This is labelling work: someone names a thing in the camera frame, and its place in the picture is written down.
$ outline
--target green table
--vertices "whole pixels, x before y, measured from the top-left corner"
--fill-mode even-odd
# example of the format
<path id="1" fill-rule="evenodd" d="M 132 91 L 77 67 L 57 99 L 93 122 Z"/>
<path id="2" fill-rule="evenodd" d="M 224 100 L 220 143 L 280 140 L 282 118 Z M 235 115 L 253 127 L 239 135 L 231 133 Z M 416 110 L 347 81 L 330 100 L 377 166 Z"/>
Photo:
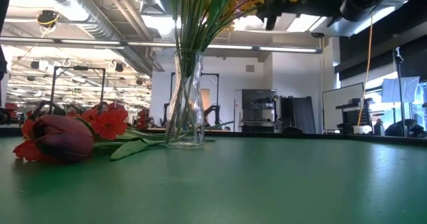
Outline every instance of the green table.
<path id="1" fill-rule="evenodd" d="M 427 223 L 427 149 L 216 138 L 76 165 L 15 160 L 0 139 L 0 223 Z"/>

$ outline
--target spotlight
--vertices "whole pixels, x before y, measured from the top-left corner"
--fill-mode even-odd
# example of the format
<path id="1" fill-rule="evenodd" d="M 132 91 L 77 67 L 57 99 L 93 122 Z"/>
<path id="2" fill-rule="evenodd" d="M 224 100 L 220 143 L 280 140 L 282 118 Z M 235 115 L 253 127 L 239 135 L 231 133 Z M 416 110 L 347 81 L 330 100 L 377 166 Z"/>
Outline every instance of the spotlight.
<path id="1" fill-rule="evenodd" d="M 122 72 L 123 71 L 123 63 L 115 64 L 115 71 Z"/>
<path id="2" fill-rule="evenodd" d="M 141 78 L 136 79 L 136 84 L 137 85 L 142 85 L 143 81 Z"/>
<path id="3" fill-rule="evenodd" d="M 39 61 L 32 61 L 31 64 L 30 64 L 30 67 L 32 69 L 36 69 L 36 70 L 39 69 L 39 66 L 40 66 L 40 62 Z"/>

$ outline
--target clear glass vase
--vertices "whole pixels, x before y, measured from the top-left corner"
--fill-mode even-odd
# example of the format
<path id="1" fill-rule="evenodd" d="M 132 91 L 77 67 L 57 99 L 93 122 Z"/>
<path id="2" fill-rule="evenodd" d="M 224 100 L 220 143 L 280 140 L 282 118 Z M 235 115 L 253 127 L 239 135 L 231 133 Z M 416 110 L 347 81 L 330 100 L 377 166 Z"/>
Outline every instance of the clear glass vase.
<path id="1" fill-rule="evenodd" d="M 167 111 L 168 147 L 202 147 L 204 111 L 200 92 L 203 54 L 194 50 L 175 52 L 175 90 Z"/>

